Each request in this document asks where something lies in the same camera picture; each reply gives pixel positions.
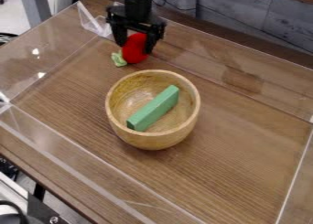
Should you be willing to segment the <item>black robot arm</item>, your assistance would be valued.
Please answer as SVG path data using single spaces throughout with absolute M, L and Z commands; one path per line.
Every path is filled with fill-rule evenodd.
M 123 5 L 108 6 L 107 23 L 120 47 L 127 41 L 127 31 L 133 30 L 147 36 L 143 52 L 151 53 L 165 27 L 164 20 L 151 11 L 151 0 L 123 0 Z

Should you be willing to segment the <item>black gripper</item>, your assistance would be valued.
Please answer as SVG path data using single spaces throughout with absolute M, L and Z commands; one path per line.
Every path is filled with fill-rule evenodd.
M 139 21 L 125 15 L 123 5 L 111 5 L 107 7 L 107 23 L 111 26 L 115 42 L 120 47 L 127 41 L 128 30 L 147 34 L 144 52 L 151 53 L 157 40 L 163 38 L 165 21 L 160 17 L 149 13 L 148 17 Z

